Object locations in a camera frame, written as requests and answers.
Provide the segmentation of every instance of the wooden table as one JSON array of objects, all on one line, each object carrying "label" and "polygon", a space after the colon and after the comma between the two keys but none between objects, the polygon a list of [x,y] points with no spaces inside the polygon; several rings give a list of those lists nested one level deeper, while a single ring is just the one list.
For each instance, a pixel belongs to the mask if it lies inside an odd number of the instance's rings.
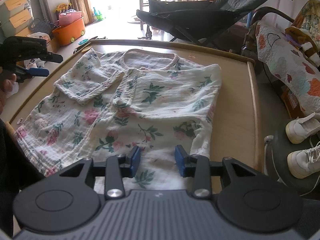
[{"label": "wooden table", "polygon": [[[138,48],[176,53],[204,66],[219,64],[222,70],[222,87],[213,119],[211,160],[221,161],[223,157],[231,156],[261,171],[264,152],[253,60],[229,52],[176,42],[94,40],[89,46],[99,52]],[[25,119],[45,96],[51,94],[53,83],[72,68],[82,55],[79,51],[71,56],[31,93],[10,120],[14,129],[19,127],[19,119]],[[219,178],[212,178],[212,185],[215,192],[220,191]]]}]

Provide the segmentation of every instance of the floral shirt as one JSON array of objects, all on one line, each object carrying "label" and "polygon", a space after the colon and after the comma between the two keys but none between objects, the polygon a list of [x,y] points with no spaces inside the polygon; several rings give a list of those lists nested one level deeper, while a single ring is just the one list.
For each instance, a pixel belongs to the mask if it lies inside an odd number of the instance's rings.
[{"label": "floral shirt", "polygon": [[[93,49],[54,84],[15,133],[25,155],[45,176],[84,158],[142,149],[126,190],[183,189],[175,146],[209,157],[212,119],[221,86],[218,65],[176,54]],[[102,193],[104,181],[97,178]]]}]

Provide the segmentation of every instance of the metal screw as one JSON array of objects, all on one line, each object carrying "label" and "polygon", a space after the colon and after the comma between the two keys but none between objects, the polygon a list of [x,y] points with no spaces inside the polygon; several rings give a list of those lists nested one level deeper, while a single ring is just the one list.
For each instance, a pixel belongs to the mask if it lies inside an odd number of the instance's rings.
[{"label": "metal screw", "polygon": [[107,191],[107,195],[109,197],[120,197],[123,194],[122,190],[119,190],[118,188],[109,189]]},{"label": "metal screw", "polygon": [[194,194],[197,197],[207,197],[207,196],[209,196],[210,192],[209,192],[209,190],[207,190],[205,188],[199,188],[199,189],[194,191]]}]

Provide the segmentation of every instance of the blue gripper pad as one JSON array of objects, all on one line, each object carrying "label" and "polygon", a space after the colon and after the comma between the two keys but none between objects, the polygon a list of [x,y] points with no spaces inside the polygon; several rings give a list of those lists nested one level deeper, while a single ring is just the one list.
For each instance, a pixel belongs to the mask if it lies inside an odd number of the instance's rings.
[{"label": "blue gripper pad", "polygon": [[139,168],[140,157],[141,157],[141,148],[138,147],[136,152],[133,154],[131,167],[130,167],[132,178],[136,175],[136,172]]},{"label": "blue gripper pad", "polygon": [[34,77],[47,77],[49,76],[49,70],[45,68],[29,68],[27,73]]},{"label": "blue gripper pad", "polygon": [[176,146],[176,148],[175,148],[174,158],[176,160],[176,165],[178,167],[180,176],[185,178],[186,177],[186,175],[185,175],[186,166],[184,165],[183,155],[180,152],[180,149],[178,146]]}]

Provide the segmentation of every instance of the white sneaker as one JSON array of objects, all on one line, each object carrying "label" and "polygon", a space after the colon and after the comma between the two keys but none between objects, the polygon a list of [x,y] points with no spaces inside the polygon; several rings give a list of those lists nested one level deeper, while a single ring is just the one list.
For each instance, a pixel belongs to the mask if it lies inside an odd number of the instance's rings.
[{"label": "white sneaker", "polygon": [[285,127],[290,142],[299,144],[310,135],[319,132],[320,122],[317,119],[320,120],[320,114],[312,113],[307,117],[290,121]]},{"label": "white sneaker", "polygon": [[304,179],[320,171],[320,142],[311,149],[290,153],[287,161],[289,171],[297,179]]}]

